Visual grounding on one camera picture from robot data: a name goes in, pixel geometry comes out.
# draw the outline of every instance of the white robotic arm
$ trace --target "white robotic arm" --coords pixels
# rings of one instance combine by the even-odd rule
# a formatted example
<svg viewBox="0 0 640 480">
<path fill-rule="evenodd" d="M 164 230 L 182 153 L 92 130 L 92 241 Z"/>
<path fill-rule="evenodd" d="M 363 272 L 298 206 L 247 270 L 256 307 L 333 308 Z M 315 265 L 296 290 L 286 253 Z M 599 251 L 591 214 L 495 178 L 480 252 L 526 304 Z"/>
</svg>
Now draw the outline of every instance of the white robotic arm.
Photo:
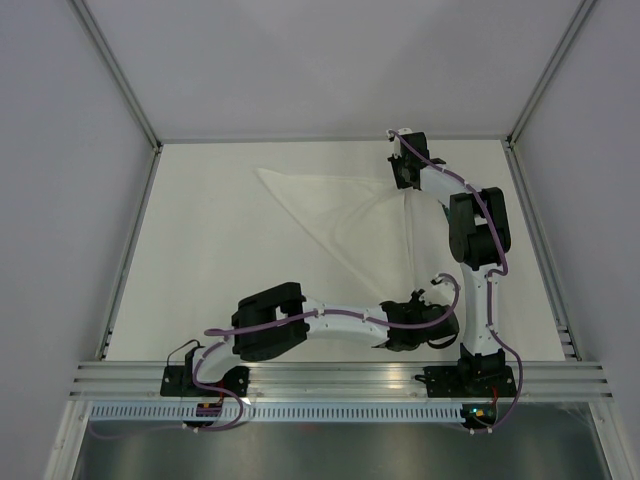
<svg viewBox="0 0 640 480">
<path fill-rule="evenodd" d="M 461 371 L 472 379 L 486 377 L 492 371 L 502 371 L 504 352 L 491 334 L 491 330 L 496 331 L 498 326 L 497 278 L 492 277 L 491 296 L 487 284 L 489 273 L 496 271 L 500 260 L 486 219 L 475 205 L 477 202 L 467 191 L 466 184 L 445 174 L 442 160 L 431 159 L 435 165 L 427 166 L 411 153 L 410 150 L 415 149 L 429 158 L 424 134 L 403 129 L 399 135 L 402 142 L 395 133 L 390 136 L 394 141 L 394 154 L 389 161 L 396 184 L 398 188 L 412 187 L 424 191 L 443 205 L 450 226 L 451 252 L 461 264 L 466 303 L 466 329 L 459 361 Z M 502 192 L 497 188 L 476 190 L 480 191 L 479 195 L 499 231 L 504 252 L 508 251 L 510 236 Z M 215 383 L 242 361 L 270 360 L 314 338 L 349 340 L 394 351 L 411 350 L 425 342 L 433 348 L 450 345 L 459 331 L 455 315 L 449 316 L 455 302 L 447 310 L 447 306 L 426 304 L 421 293 L 414 292 L 407 303 L 384 302 L 380 306 L 362 309 L 327 305 L 307 298 L 302 295 L 299 284 L 274 287 L 239 303 L 238 312 L 232 319 L 233 330 L 208 331 L 208 334 L 219 337 L 221 345 L 201 350 L 194 373 L 200 382 Z M 491 318 L 488 316 L 489 298 Z M 430 343 L 442 339 L 448 340 L 440 344 Z"/>
</svg>

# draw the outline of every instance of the metal frame edge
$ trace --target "metal frame edge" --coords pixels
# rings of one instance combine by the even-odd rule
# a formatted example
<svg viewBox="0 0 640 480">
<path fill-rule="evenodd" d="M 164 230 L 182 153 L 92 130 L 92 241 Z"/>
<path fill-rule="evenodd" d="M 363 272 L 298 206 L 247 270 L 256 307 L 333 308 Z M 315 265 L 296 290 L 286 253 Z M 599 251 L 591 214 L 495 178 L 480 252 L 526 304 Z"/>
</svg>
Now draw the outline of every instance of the metal frame edge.
<svg viewBox="0 0 640 480">
<path fill-rule="evenodd" d="M 551 58 L 542 71 L 542 75 L 540 75 L 540 78 L 533 87 L 533 91 L 529 95 L 524 108 L 520 112 L 520 115 L 518 115 L 518 119 L 511 129 L 511 133 L 509 134 L 509 142 L 511 144 L 515 143 L 518 138 L 520 138 L 520 135 L 522 135 L 536 106 L 567 58 L 569 50 L 571 50 L 578 35 L 582 32 L 598 1 L 599 0 L 582 0 L 580 5 L 578 5 L 560 41 L 551 54 Z"/>
<path fill-rule="evenodd" d="M 73 478 L 92 402 L 69 401 L 65 408 L 43 478 Z"/>
<path fill-rule="evenodd" d="M 559 325 L 567 328 L 569 336 L 572 339 L 576 358 L 582 360 L 580 351 L 582 343 L 580 342 L 579 335 L 576 335 L 575 329 L 572 328 L 570 323 L 568 308 L 563 300 L 564 290 L 548 246 L 546 235 L 544 234 L 544 228 L 540 222 L 540 216 L 538 215 L 535 202 L 531 196 L 531 189 L 529 188 L 526 173 L 523 170 L 517 154 L 517 147 L 510 144 L 507 139 L 504 139 L 502 141 L 502 148 L 505 153 L 509 171 L 511 172 L 511 178 L 518 195 L 518 200 L 520 201 L 520 206 L 522 207 L 525 224 L 529 231 L 531 244 L 533 245 L 533 251 L 538 261 L 538 267 L 542 274 L 553 315 Z"/>
<path fill-rule="evenodd" d="M 115 81 L 120 94 L 129 107 L 129 111 L 134 120 L 144 133 L 145 137 L 151 144 L 151 147 L 155 150 L 159 149 L 162 145 L 158 136 L 156 135 L 147 115 L 145 114 L 138 98 L 136 97 L 131 84 L 127 79 L 124 71 L 120 67 L 120 64 L 116 60 L 107 39 L 102 32 L 95 16 L 91 12 L 91 9 L 87 5 L 85 0 L 67 0 L 67 3 L 76 15 L 76 18 L 83 30 L 87 34 L 87 37 L 91 41 L 93 48 L 98 53 L 100 59 L 104 62 L 111 78 Z"/>
<path fill-rule="evenodd" d="M 638 465 L 615 403 L 590 403 L 597 437 L 613 480 L 638 479 Z"/>
<path fill-rule="evenodd" d="M 112 333 L 113 325 L 116 321 L 118 309 L 120 308 L 120 302 L 122 301 L 122 295 L 124 294 L 124 286 L 127 283 L 127 277 L 129 276 L 129 269 L 133 261 L 133 255 L 138 243 L 138 237 L 140 236 L 140 230 L 142 229 L 142 222 L 144 215 L 149 204 L 149 198 L 151 196 L 151 190 L 153 188 L 153 182 L 158 171 L 158 165 L 160 163 L 160 157 L 162 156 L 162 146 L 154 151 L 153 157 L 149 162 L 149 169 L 144 184 L 144 188 L 140 194 L 139 200 L 136 202 L 138 205 L 137 213 L 133 218 L 129 234 L 125 243 L 125 248 L 122 252 L 118 267 L 118 276 L 114 281 L 114 285 L 111 289 L 111 295 L 109 297 L 108 307 L 105 318 L 103 320 L 102 337 L 95 353 L 95 358 L 103 359 L 106 356 L 106 351 L 109 344 L 109 337 Z"/>
<path fill-rule="evenodd" d="M 429 140 L 501 140 L 504 133 L 429 133 L 425 132 Z M 163 141 L 165 144 L 193 145 L 216 143 L 299 143 L 299 142 L 362 142 L 362 141 L 387 141 L 386 134 L 373 135 L 293 135 L 293 136 L 255 136 L 255 137 L 209 137 L 209 138 L 169 138 Z"/>
<path fill-rule="evenodd" d="M 251 369 L 248 396 L 256 395 L 261 402 L 461 401 L 429 398 L 425 386 L 414 380 L 423 367 L 442 365 L 455 362 L 245 364 Z M 70 385 L 69 399 L 169 401 L 160 396 L 165 366 L 165 362 L 82 362 Z M 524 362 L 524 369 L 523 402 L 613 401 L 605 372 L 597 362 Z"/>
</svg>

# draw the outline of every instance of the aluminum frame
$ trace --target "aluminum frame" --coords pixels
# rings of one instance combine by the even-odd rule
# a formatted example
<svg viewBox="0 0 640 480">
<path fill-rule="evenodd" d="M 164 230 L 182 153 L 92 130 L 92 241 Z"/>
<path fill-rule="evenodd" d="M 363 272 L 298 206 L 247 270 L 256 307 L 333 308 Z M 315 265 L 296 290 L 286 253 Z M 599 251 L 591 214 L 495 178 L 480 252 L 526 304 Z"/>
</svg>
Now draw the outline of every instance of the aluminum frame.
<svg viewBox="0 0 640 480">
<path fill-rule="evenodd" d="M 522 135 L 522 132 L 527 126 L 531 115 L 535 111 L 538 103 L 551 84 L 551 81 L 564 63 L 567 54 L 571 50 L 571 47 L 578 38 L 578 35 L 591 16 L 591 13 L 593 12 L 593 9 L 595 8 L 598 1 L 599 0 L 582 0 L 580 2 L 580 5 L 578 5 L 578 8 L 571 17 L 571 20 L 569 20 L 569 25 L 567 25 L 562 38 L 551 54 L 551 58 L 547 62 L 547 65 L 544 67 L 542 75 L 540 75 L 540 78 L 536 82 L 536 85 L 533 87 L 533 91 L 527 99 L 524 108 L 520 112 L 515 125 L 511 129 L 511 133 L 508 135 L 510 144 L 513 145 L 518 140 L 518 138 L 520 138 L 520 135 Z"/>
<path fill-rule="evenodd" d="M 147 115 L 144 113 L 144 110 L 142 109 L 142 106 L 140 105 L 136 94 L 131 88 L 129 80 L 122 71 L 118 60 L 113 54 L 113 51 L 111 50 L 111 47 L 109 46 L 104 33 L 102 33 L 102 29 L 98 25 L 98 22 L 91 12 L 91 9 L 89 8 L 85 0 L 67 0 L 67 3 L 71 7 L 71 10 L 73 10 L 73 13 L 76 15 L 78 22 L 87 34 L 87 37 L 96 53 L 104 62 L 109 75 L 115 82 L 118 90 L 120 91 L 120 94 L 129 107 L 129 111 L 131 112 L 133 119 L 136 121 L 136 123 L 144 133 L 144 136 L 151 144 L 151 147 L 154 149 L 154 151 L 157 151 L 162 146 L 162 143 L 158 139 L 158 136 L 151 126 Z"/>
<path fill-rule="evenodd" d="M 43 478 L 73 478 L 90 411 L 91 402 L 67 402 Z"/>
<path fill-rule="evenodd" d="M 414 380 L 425 366 L 454 362 L 245 363 L 247 398 L 260 402 L 475 403 L 486 399 L 428 398 Z M 83 362 L 69 400 L 172 401 L 160 397 L 165 362 Z M 518 378 L 518 368 L 510 366 Z M 202 398 L 185 398 L 201 401 Z M 510 402 L 511 399 L 500 399 Z M 611 402 L 611 389 L 597 362 L 524 362 L 523 403 Z"/>
<path fill-rule="evenodd" d="M 589 404 L 602 451 L 611 477 L 638 478 L 638 466 L 621 424 L 620 412 L 615 402 Z"/>
<path fill-rule="evenodd" d="M 98 360 L 104 360 L 107 355 L 107 349 L 109 348 L 109 342 L 111 341 L 111 335 L 113 333 L 113 326 L 118 316 L 118 309 L 120 308 L 120 302 L 122 301 L 122 295 L 124 294 L 124 287 L 127 283 L 131 263 L 133 262 L 133 255 L 138 243 L 138 237 L 140 236 L 140 230 L 142 229 L 144 214 L 147 211 L 147 205 L 149 204 L 149 198 L 151 197 L 151 190 L 153 188 L 153 181 L 156 178 L 161 156 L 162 146 L 153 152 L 153 158 L 151 159 L 151 162 L 149 162 L 147 179 L 145 181 L 144 188 L 140 193 L 139 201 L 136 203 L 136 205 L 138 205 L 138 210 L 127 235 L 127 241 L 125 243 L 125 248 L 120 259 L 120 266 L 118 268 L 118 272 L 120 273 L 116 277 L 111 289 L 109 302 L 107 304 L 107 311 L 103 320 L 103 333 L 100 337 L 95 353 L 95 358 Z"/>
<path fill-rule="evenodd" d="M 533 246 L 538 268 L 542 274 L 542 283 L 547 292 L 551 311 L 556 320 L 556 324 L 566 329 L 570 343 L 573 345 L 576 359 L 580 361 L 583 359 L 580 354 L 580 338 L 576 338 L 576 332 L 569 320 L 567 306 L 562 300 L 564 294 L 557 274 L 557 267 L 549 250 L 548 242 L 539 220 L 540 217 L 534 206 L 535 204 L 530 193 L 531 189 L 529 188 L 525 172 L 517 155 L 517 148 L 512 146 L 507 139 L 502 141 L 502 148 L 505 153 L 509 171 L 511 172 L 511 178 L 515 186 L 516 194 L 518 195 L 518 200 L 520 201 L 520 206 L 522 207 L 524 221 L 529 232 L 529 237 L 531 238 L 531 245 Z"/>
</svg>

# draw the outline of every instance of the black mounting plate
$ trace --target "black mounting plate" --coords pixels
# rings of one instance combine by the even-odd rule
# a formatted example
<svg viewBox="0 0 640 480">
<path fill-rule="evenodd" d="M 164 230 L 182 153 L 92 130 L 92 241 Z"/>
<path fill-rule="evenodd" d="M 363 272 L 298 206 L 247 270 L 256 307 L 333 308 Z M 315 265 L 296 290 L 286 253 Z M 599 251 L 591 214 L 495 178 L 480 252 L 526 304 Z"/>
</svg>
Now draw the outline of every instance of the black mounting plate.
<svg viewBox="0 0 640 480">
<path fill-rule="evenodd" d="M 500 374 L 467 382 L 455 365 L 425 367 L 423 371 L 424 375 L 416 375 L 415 379 L 426 385 L 429 398 L 493 398 L 491 387 L 496 388 L 500 398 L 516 395 L 511 367 L 505 366 Z"/>
<path fill-rule="evenodd" d="M 191 371 L 187 371 L 186 365 L 167 365 L 162 375 L 160 386 L 161 397 L 213 397 L 220 398 L 220 393 L 204 390 L 193 384 Z M 234 367 L 229 370 L 219 384 L 240 397 L 247 395 L 249 386 L 249 369 L 247 367 Z"/>
</svg>

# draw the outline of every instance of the enclosure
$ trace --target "enclosure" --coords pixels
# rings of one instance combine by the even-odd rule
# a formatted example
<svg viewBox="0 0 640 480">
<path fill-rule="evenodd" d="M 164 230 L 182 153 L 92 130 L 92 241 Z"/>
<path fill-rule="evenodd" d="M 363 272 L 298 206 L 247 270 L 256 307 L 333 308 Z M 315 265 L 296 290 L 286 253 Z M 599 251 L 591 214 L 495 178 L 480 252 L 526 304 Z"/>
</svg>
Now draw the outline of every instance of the enclosure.
<svg viewBox="0 0 640 480">
<path fill-rule="evenodd" d="M 636 2 L 2 12 L 7 478 L 636 478 Z M 245 297 L 299 282 L 375 309 L 462 278 L 451 211 L 396 187 L 405 127 L 504 194 L 513 415 L 494 394 L 508 420 L 469 435 L 460 412 L 487 399 L 415 380 L 460 357 L 461 301 L 447 348 L 305 342 L 244 362 L 246 424 L 183 427 L 209 404 L 161 396 L 167 355 Z"/>
</svg>

